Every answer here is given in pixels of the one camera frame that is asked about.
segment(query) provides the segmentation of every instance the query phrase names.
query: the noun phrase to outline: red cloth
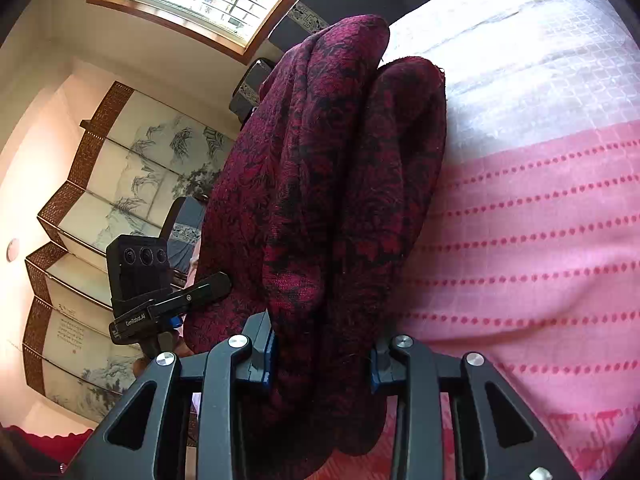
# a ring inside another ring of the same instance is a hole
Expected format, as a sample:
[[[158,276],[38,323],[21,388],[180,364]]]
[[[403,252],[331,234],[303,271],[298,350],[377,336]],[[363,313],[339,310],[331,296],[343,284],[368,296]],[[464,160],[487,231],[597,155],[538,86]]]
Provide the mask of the red cloth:
[[[417,57],[379,69],[388,37],[359,16],[287,52],[207,207],[196,278],[222,270],[233,289],[187,316],[186,343],[209,351],[265,309],[278,337],[273,389],[243,407],[252,478],[305,478],[384,425],[369,349],[446,135],[444,74]]]
[[[63,464],[71,462],[71,459],[93,433],[93,430],[86,430],[84,433],[69,433],[67,436],[37,436],[27,433],[17,426],[9,426],[6,429],[18,434],[29,446]]]

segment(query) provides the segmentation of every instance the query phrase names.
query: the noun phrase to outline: silver pivot bolt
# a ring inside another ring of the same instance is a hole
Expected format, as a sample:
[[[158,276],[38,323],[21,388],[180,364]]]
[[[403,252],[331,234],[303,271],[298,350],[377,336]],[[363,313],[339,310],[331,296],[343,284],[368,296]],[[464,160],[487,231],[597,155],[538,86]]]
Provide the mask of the silver pivot bolt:
[[[158,363],[160,366],[168,366],[174,361],[175,355],[173,355],[171,352],[162,352],[161,354],[158,354],[158,357],[156,357],[156,363]]]
[[[531,480],[553,480],[551,473],[543,467],[534,469],[529,475],[529,478],[531,478]]]
[[[467,354],[466,362],[472,366],[482,366],[484,364],[484,356],[478,352],[471,352],[471,354]]]
[[[242,348],[248,342],[247,337],[242,334],[233,335],[229,338],[229,346],[231,346],[231,348]]]
[[[397,335],[394,339],[394,343],[398,348],[409,348],[414,344],[414,340],[407,335]]]

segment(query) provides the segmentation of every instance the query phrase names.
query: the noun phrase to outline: camera lens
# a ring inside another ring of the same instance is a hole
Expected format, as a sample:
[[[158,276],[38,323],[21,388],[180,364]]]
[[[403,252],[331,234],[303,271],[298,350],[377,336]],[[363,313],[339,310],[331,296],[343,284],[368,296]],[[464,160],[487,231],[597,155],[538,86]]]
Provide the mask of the camera lens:
[[[124,261],[126,261],[129,265],[133,265],[136,261],[136,252],[131,249],[125,249],[124,251]]]
[[[151,265],[154,262],[154,254],[151,252],[151,249],[148,247],[142,248],[140,251],[140,260],[145,265]]]

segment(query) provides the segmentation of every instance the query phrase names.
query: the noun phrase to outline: triangular cutout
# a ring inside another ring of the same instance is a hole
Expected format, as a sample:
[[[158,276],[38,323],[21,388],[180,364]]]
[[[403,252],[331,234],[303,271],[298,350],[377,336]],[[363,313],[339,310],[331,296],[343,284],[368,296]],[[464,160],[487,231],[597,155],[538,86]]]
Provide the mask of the triangular cutout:
[[[147,383],[129,403],[107,436],[116,446],[137,450],[145,439],[146,423],[156,394],[156,383]]]
[[[484,389],[494,418],[498,444],[508,448],[533,440],[533,430],[501,389],[493,383],[485,384]]]

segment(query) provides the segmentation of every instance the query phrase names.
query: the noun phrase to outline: pink bed sheet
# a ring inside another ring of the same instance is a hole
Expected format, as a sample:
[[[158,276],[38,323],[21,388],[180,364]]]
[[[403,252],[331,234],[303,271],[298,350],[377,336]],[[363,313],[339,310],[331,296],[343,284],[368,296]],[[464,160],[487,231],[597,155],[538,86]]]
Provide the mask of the pink bed sheet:
[[[640,121],[444,170],[389,309],[437,352],[480,351],[585,480],[640,419]],[[313,480],[388,478],[395,410],[367,456]],[[448,478],[453,439],[445,410]]]

